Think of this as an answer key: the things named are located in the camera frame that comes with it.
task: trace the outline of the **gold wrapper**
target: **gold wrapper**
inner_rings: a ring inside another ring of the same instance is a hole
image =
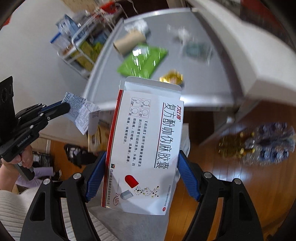
[[[159,81],[181,86],[183,84],[183,75],[174,69],[160,77]]]

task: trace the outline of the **wooden floor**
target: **wooden floor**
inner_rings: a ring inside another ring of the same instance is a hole
[[[217,141],[199,146],[200,136],[210,132],[210,113],[186,113],[189,122],[191,149],[189,160],[197,162],[204,171],[218,179],[232,181],[240,178],[254,203],[263,229],[264,237],[273,234],[285,218],[296,198],[296,153],[287,161],[271,166],[244,166],[238,160],[222,159],[216,149]],[[296,128],[296,108],[282,104],[261,102],[239,124],[228,132],[235,133],[248,126],[263,122],[282,121]],[[62,179],[67,179],[81,169],[71,164],[63,150],[63,143],[52,142],[51,154],[55,156],[55,169],[62,169]],[[217,206],[217,216],[208,240],[215,239],[222,200]],[[182,240],[195,213],[197,203],[189,197],[182,180],[177,184],[170,209],[170,220],[165,241]]]
[[[68,161],[64,145],[65,143],[59,141],[52,141],[50,145],[50,154],[54,158],[54,171],[62,171],[61,180],[67,180],[74,173],[82,172],[84,169],[84,167],[79,168]]]

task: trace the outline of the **cardboard tube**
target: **cardboard tube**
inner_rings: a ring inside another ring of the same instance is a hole
[[[138,43],[145,43],[146,37],[140,31],[133,31],[126,34],[123,38],[113,42],[114,48],[122,55],[130,52]]]

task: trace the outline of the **storage box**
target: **storage box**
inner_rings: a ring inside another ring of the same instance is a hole
[[[105,165],[102,207],[164,215],[180,150],[181,87],[128,77],[120,84]]]

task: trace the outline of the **plastic bag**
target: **plastic bag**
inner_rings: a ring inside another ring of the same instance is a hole
[[[146,35],[149,32],[147,22],[143,19],[140,19],[138,21],[133,22],[132,24],[124,26],[124,29],[129,33],[138,30],[144,35]]]
[[[69,41],[73,35],[78,31],[79,26],[68,16],[65,15],[63,19],[56,23],[59,28],[59,32],[65,36]],[[84,35],[82,31],[76,38],[75,41],[79,40]]]
[[[213,50],[211,45],[207,43],[189,41],[183,48],[183,54],[209,64],[213,55]]]
[[[136,76],[149,79],[155,68],[167,55],[164,48],[139,45],[119,66],[117,72],[124,76]]]
[[[245,141],[247,149],[254,151],[242,158],[244,164],[278,164],[294,152],[296,135],[294,128],[286,122],[266,123],[258,126],[254,136]]]
[[[168,25],[167,31],[174,34],[183,45],[185,45],[188,41],[193,40],[191,33],[189,33],[184,27],[176,29],[171,25]]]

